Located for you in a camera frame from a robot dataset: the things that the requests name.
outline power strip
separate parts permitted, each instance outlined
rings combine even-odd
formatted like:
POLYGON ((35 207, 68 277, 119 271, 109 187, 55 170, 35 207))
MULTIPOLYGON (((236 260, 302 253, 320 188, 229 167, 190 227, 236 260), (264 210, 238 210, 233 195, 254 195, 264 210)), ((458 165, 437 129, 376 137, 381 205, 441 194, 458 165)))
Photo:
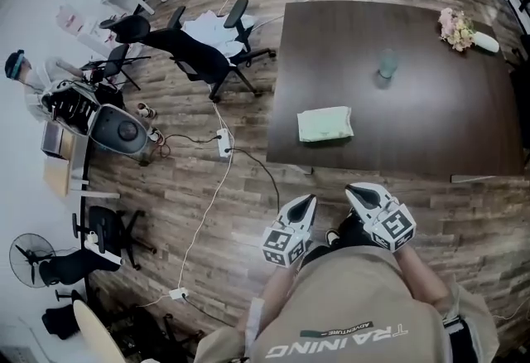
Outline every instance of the power strip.
POLYGON ((169 292, 169 296, 175 301, 186 298, 188 295, 190 295, 190 293, 188 293, 188 290, 186 288, 172 289, 169 292))
POLYGON ((217 139, 217 145, 219 146, 219 155, 223 158, 230 157, 232 155, 232 150, 230 149, 228 152, 226 152, 226 149, 231 148, 230 145, 230 138, 229 138, 229 131, 227 128, 220 128, 217 131, 218 136, 221 137, 221 139, 217 139))

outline flower bouquet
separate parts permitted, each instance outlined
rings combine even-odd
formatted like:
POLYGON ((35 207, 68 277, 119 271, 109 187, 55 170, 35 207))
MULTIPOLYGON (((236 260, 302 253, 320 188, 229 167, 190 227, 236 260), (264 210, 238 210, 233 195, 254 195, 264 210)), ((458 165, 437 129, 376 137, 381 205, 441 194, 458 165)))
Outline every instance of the flower bouquet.
POLYGON ((441 24, 440 38, 448 42, 458 52, 474 44, 472 21, 463 11, 453 11, 451 8, 442 9, 438 22, 441 24))

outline chair base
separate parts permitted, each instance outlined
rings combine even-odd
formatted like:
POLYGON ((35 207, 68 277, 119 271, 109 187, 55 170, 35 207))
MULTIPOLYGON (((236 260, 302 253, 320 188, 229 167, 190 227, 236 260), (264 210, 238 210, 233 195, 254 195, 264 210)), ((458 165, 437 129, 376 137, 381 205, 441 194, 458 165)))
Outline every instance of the chair base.
POLYGON ((145 211, 142 211, 142 210, 135 211, 134 214, 132 215, 131 221, 129 222, 127 227, 124 226, 123 221, 122 221, 122 216, 124 214, 125 213, 123 211, 118 211, 116 213, 116 215, 118 216, 118 219, 119 219, 119 223, 120 223, 122 249, 125 249, 125 251, 127 252, 127 256, 129 257, 129 261, 131 262, 131 264, 134 267, 134 269, 135 270, 140 270, 142 268, 142 266, 140 266, 140 264, 137 264, 134 261, 133 245, 136 245, 136 246, 138 246, 140 248, 143 248, 143 249, 149 251, 153 255, 157 253, 157 249, 154 248, 153 246, 149 245, 149 244, 145 244, 142 241, 137 240, 137 239, 132 237, 133 227, 136 224, 137 218, 140 217, 140 216, 141 217, 145 216, 145 214, 146 214, 145 211))
MULTIPOLYGON (((230 67, 231 71, 233 71, 236 74, 236 76, 238 76, 241 79, 241 81, 245 84, 245 86, 247 86, 248 90, 252 92, 256 98, 259 98, 260 96, 262 96, 263 92, 256 90, 250 84, 250 82, 247 80, 247 78, 244 76, 241 70, 237 67, 237 65, 245 63, 246 66, 249 67, 252 64, 253 58, 256 58, 258 56, 262 56, 265 54, 268 54, 269 58, 276 58, 276 51, 273 49, 269 49, 269 48, 260 49, 259 51, 251 51, 251 52, 247 52, 244 54, 238 54, 230 58, 230 61, 233 64, 235 64, 235 67, 230 67)), ((214 104, 217 104, 221 100, 220 97, 217 96, 217 93, 219 92, 219 88, 221 87, 221 85, 224 83, 225 80, 226 80, 226 77, 222 79, 220 82, 215 83, 214 88, 210 92, 209 98, 214 104)))

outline black office chair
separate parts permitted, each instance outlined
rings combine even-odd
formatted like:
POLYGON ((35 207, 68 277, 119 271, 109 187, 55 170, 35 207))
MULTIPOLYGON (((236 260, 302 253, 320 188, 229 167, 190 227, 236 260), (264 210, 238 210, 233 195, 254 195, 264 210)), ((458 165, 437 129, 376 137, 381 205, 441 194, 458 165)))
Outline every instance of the black office chair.
POLYGON ((226 80, 229 73, 234 72, 245 83, 254 96, 261 96, 248 82, 243 73, 239 70, 238 64, 246 63, 247 67, 252 64, 253 58, 268 54, 270 58, 276 56, 276 52, 271 49, 252 51, 248 43, 248 37, 252 32, 252 27, 245 29, 241 22, 248 0, 238 0, 230 14, 228 15, 224 28, 236 28, 238 31, 237 41, 244 44, 244 49, 229 61, 212 46, 196 41, 193 37, 181 30, 181 16, 186 7, 179 7, 171 17, 168 27, 165 29, 151 31, 149 21, 142 16, 132 15, 120 20, 106 20, 99 26, 116 33, 116 41, 119 43, 141 42, 144 45, 160 49, 172 54, 171 59, 186 73, 191 81, 203 80, 209 85, 213 85, 210 92, 210 99, 219 102, 217 92, 226 80))
MULTIPOLYGON (((121 255, 121 250, 127 251, 132 266, 140 269, 133 256, 133 244, 138 245, 149 252, 155 254, 157 250, 150 245, 135 240, 131 236, 134 224, 140 215, 145 215, 143 211, 136 211, 131 218, 127 228, 123 225, 123 211, 114 212, 108 208, 92 206, 89 208, 89 228, 81 228, 77 225, 75 214, 72 215, 74 236, 78 238, 79 232, 83 235, 91 231, 98 236, 98 247, 100 253, 109 252, 114 255, 121 255)), ((71 285, 78 282, 95 270, 105 270, 115 272, 120 268, 106 258, 90 251, 80 249, 72 254, 60 257, 53 257, 48 261, 43 261, 39 266, 39 274, 46 286, 63 283, 71 285)))
POLYGON ((136 58, 127 58, 129 47, 130 45, 127 43, 116 46, 111 50, 107 60, 91 61, 88 64, 83 65, 80 69, 82 71, 92 70, 92 75, 89 80, 91 83, 99 83, 100 81, 103 81, 103 79, 108 80, 108 78, 112 77, 113 75, 123 73, 127 80, 130 81, 134 87, 136 87, 136 89, 141 90, 140 86, 138 86, 134 80, 131 79, 131 77, 125 71, 123 71, 123 66, 130 65, 134 61, 138 60, 148 60, 151 57, 138 56, 136 58))

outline black pants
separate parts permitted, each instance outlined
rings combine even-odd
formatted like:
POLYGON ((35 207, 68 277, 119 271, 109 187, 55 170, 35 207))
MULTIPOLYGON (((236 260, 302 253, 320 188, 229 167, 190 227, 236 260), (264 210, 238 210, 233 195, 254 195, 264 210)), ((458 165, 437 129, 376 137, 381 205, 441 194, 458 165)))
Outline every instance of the black pants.
POLYGON ((302 261, 300 269, 313 260, 322 257, 323 255, 332 253, 337 249, 346 247, 358 247, 362 245, 371 245, 377 247, 378 245, 370 239, 370 236, 364 231, 363 223, 359 216, 352 211, 350 215, 339 226, 339 238, 333 241, 331 246, 321 245, 313 249, 302 261))

